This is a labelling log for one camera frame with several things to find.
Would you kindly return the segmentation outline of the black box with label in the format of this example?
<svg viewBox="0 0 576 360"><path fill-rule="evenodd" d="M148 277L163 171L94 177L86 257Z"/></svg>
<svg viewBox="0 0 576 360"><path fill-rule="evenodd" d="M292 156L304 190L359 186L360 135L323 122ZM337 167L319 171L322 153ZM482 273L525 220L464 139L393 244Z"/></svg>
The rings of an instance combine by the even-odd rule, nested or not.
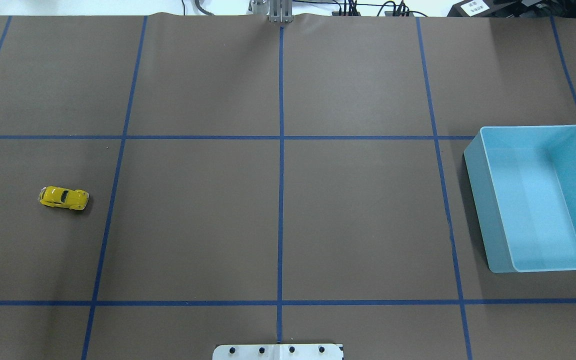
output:
<svg viewBox="0 0 576 360"><path fill-rule="evenodd" d="M495 3L494 0L462 0L451 6L448 18L490 18L505 7L507 3Z"/></svg>

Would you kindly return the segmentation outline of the yellow beetle toy car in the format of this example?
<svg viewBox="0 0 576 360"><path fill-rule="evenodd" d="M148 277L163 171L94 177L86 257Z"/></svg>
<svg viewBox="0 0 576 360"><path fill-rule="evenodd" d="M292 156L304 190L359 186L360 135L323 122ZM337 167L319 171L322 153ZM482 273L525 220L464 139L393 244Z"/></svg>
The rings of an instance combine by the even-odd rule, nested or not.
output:
<svg viewBox="0 0 576 360"><path fill-rule="evenodd" d="M38 202L46 207L82 211L87 207L89 198L89 193L82 189L46 186L39 192Z"/></svg>

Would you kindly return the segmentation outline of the light blue plastic bin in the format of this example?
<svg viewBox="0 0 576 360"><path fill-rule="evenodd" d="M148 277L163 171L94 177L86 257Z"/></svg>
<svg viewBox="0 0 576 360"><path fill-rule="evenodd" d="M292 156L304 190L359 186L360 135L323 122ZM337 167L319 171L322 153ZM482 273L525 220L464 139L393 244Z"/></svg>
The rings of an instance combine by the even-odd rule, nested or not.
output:
<svg viewBox="0 0 576 360"><path fill-rule="evenodd" d="M576 271L576 125L484 126L463 155L490 271Z"/></svg>

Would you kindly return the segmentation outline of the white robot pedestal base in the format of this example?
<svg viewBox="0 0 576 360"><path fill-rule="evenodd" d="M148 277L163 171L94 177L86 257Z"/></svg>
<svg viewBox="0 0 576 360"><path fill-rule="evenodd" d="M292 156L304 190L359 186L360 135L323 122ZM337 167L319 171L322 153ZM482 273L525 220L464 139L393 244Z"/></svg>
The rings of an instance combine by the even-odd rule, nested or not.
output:
<svg viewBox="0 0 576 360"><path fill-rule="evenodd" d="M342 344L222 344L215 347L213 360L343 360Z"/></svg>

